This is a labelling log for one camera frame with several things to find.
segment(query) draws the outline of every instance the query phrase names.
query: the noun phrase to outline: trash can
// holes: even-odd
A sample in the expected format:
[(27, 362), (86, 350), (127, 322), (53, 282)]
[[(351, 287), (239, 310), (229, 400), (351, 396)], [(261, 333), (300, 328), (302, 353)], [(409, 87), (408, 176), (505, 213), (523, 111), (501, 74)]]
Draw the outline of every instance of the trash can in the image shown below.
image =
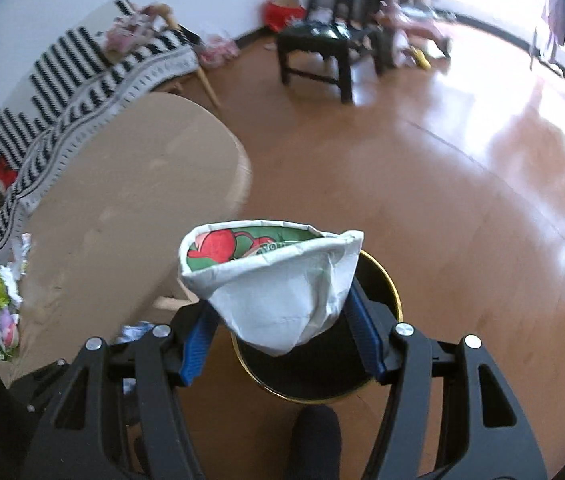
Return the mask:
[[(360, 252), (355, 276), (371, 301), (386, 304), (398, 321), (403, 320), (393, 281), (365, 251)], [(371, 381), (344, 314), (326, 332), (277, 357), (249, 346), (233, 333), (232, 341), (240, 363), (251, 378), (265, 390), (292, 402), (334, 402)]]

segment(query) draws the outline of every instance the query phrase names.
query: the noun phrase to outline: hanging clothes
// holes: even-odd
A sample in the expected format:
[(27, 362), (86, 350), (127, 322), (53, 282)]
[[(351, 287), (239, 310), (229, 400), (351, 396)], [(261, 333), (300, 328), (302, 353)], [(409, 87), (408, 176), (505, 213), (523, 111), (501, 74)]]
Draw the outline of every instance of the hanging clothes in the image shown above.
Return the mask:
[(542, 19), (549, 26), (549, 37), (540, 48), (540, 59), (554, 63), (558, 45), (565, 44), (565, 0), (545, 0)]

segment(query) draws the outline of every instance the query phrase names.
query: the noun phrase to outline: floor seam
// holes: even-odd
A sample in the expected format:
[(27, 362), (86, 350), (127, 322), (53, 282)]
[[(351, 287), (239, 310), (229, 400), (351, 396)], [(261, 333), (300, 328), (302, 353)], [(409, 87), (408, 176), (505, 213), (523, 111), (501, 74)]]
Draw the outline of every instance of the floor seam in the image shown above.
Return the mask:
[(524, 196), (522, 196), (518, 191), (516, 191), (515, 189), (513, 189), (511, 187), (511, 185), (504, 180), (500, 175), (498, 175), (497, 173), (494, 173), (492, 170), (490, 170), (489, 168), (487, 168), (486, 166), (484, 166), (483, 164), (481, 164), (478, 160), (475, 160), (475, 158), (473, 158), (471, 155), (469, 155), (468, 153), (463, 152), (459, 147), (457, 147), (455, 144), (449, 142), (446, 139), (443, 139), (440, 136), (437, 136), (435, 133), (433, 133), (431, 130), (428, 130), (427, 128), (423, 128), (420, 124), (414, 123), (413, 121), (409, 121), (409, 120), (405, 120), (406, 123), (410, 124), (411, 126), (417, 128), (418, 130), (420, 130), (421, 132), (424, 132), (426, 134), (428, 134), (429, 136), (433, 137), (435, 140), (438, 140), (438, 142), (441, 142), (442, 144), (444, 144), (445, 146), (448, 146), (449, 148), (452, 148), (453, 150), (455, 150), (458, 153), (461, 153), (462, 155), (464, 155), (466, 158), (468, 158), (471, 162), (473, 162), (474, 164), (476, 164), (477, 166), (479, 166), (480, 168), (482, 168), (482, 170), (486, 171), (487, 173), (489, 173), (491, 176), (494, 176), (497, 180), (499, 180), (500, 182), (502, 182), (506, 187), (508, 187), (516, 196), (518, 196), (523, 202), (525, 202), (526, 204), (528, 204), (537, 214), (539, 214), (542, 218), (545, 219), (545, 221), (553, 228), (553, 230), (555, 231), (555, 233), (563, 240), (565, 241), (565, 236), (560, 232), (560, 230), (553, 224), (552, 221), (549, 220), (549, 218), (547, 218), (533, 203), (531, 203), (528, 199), (526, 199)]

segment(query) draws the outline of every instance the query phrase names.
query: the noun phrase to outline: crumpled paper bag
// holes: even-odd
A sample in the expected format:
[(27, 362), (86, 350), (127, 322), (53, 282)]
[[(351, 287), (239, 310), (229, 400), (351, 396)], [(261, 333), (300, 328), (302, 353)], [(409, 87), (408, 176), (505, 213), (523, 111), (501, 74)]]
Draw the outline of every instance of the crumpled paper bag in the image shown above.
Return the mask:
[(362, 240), (284, 221), (203, 225), (182, 239), (181, 280), (240, 339), (282, 355), (336, 322)]

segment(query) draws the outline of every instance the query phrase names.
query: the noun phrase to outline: table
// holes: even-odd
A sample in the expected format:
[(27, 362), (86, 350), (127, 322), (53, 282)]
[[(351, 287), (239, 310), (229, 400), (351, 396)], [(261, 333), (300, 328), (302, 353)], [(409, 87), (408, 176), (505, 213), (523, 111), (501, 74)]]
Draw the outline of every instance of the table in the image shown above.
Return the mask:
[(26, 226), (33, 245), (20, 352), (0, 363), (3, 381), (71, 361), (92, 335), (111, 340), (126, 322), (147, 319), (159, 295), (184, 298), (174, 285), (182, 237), (232, 219), (249, 182), (240, 142), (194, 102), (154, 92), (116, 117)]

